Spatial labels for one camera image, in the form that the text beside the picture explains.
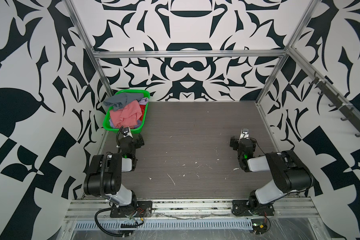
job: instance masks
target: wooden tabletop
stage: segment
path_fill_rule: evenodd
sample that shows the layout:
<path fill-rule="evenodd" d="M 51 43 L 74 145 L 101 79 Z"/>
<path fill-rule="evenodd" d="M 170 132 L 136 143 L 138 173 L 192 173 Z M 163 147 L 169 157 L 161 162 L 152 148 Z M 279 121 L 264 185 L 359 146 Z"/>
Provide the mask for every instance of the wooden tabletop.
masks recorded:
<path fill-rule="evenodd" d="M 122 184 L 138 198 L 248 197 L 272 176 L 240 169 L 229 141 L 243 127 L 264 152 L 274 151 L 252 101 L 151 102 L 141 132 L 145 145 L 136 150 L 136 169 L 122 174 Z M 115 136 L 108 134 L 103 153 L 117 151 Z"/>

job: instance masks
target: white wall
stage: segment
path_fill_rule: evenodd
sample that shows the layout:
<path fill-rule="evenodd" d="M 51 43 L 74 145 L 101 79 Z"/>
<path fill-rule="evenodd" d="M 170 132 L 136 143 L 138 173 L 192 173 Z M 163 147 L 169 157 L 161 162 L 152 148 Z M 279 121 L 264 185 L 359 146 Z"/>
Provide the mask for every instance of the white wall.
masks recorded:
<path fill-rule="evenodd" d="M 309 0 L 272 2 L 74 0 L 98 51 L 283 49 Z M 232 101 L 255 100 L 276 62 L 142 58 L 103 59 L 101 65 L 113 89 L 147 89 L 154 101 Z"/>
<path fill-rule="evenodd" d="M 360 0 L 323 0 L 313 17 L 298 51 L 360 110 Z M 315 177 L 308 196 L 324 223 L 360 239 L 359 132 L 310 81 L 288 59 L 261 106 L 280 150 L 293 149 Z"/>
<path fill-rule="evenodd" d="M 48 239 L 80 195 L 104 95 L 60 0 L 0 1 L 0 239 Z"/>

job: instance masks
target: plastic basket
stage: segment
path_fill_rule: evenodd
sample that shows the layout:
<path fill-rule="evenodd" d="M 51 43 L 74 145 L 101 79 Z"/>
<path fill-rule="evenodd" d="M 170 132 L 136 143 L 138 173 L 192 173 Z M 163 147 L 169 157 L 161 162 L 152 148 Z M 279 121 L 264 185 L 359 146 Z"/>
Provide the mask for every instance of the plastic basket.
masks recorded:
<path fill-rule="evenodd" d="M 151 95 L 149 94 L 148 91 L 138 90 L 138 89 L 123 89 L 123 90 L 120 90 L 120 91 L 118 91 L 117 93 L 115 93 L 115 95 L 117 95 L 117 94 L 119 94 L 119 93 L 142 93 L 142 94 L 144 94 L 144 98 L 150 98 L 150 97 L 151 97 Z M 147 105 L 145 106 L 143 121 L 141 122 L 140 127 L 135 128 L 135 129 L 131 129 L 131 132 L 132 132 L 133 134 L 138 134 L 138 133 L 141 132 L 141 129 L 142 129 L 143 126 L 144 126 L 145 116 L 147 115 L 148 104 L 149 104 L 149 102 L 148 102 Z M 106 117 L 104 118 L 104 121 L 103 121 L 103 127 L 104 127 L 105 130 L 113 131 L 113 132 L 118 132 L 118 131 L 119 131 L 118 128 L 112 128 L 112 127 L 109 125 L 109 119 L 110 119 L 109 111 L 111 111 L 112 109 L 113 109 L 113 107 L 110 107 L 110 108 L 108 109 L 107 114 L 106 114 Z"/>

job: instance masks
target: pink shirt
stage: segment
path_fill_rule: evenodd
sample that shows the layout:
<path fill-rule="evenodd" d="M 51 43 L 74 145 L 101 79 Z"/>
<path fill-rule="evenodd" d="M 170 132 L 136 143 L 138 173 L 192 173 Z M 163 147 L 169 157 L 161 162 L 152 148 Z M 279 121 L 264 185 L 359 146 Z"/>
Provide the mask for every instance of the pink shirt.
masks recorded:
<path fill-rule="evenodd" d="M 142 112 L 137 100 L 134 100 L 123 109 L 109 111 L 110 118 L 116 128 L 133 127 L 137 125 L 137 120 L 141 117 Z"/>

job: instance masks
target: purple cloth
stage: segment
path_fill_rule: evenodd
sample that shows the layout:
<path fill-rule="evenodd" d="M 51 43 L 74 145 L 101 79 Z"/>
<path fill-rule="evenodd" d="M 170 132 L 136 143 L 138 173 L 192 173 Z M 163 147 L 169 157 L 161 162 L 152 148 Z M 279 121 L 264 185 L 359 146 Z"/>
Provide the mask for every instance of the purple cloth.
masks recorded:
<path fill-rule="evenodd" d="M 140 101 L 139 101 L 139 105 L 146 105 L 149 101 L 149 98 L 142 98 Z"/>
<path fill-rule="evenodd" d="M 115 128 L 115 126 L 113 125 L 112 119 L 109 119 L 109 125 L 111 128 Z"/>
<path fill-rule="evenodd" d="M 141 126 L 141 121 L 137 120 L 137 125 L 133 126 L 132 129 L 138 128 Z"/>

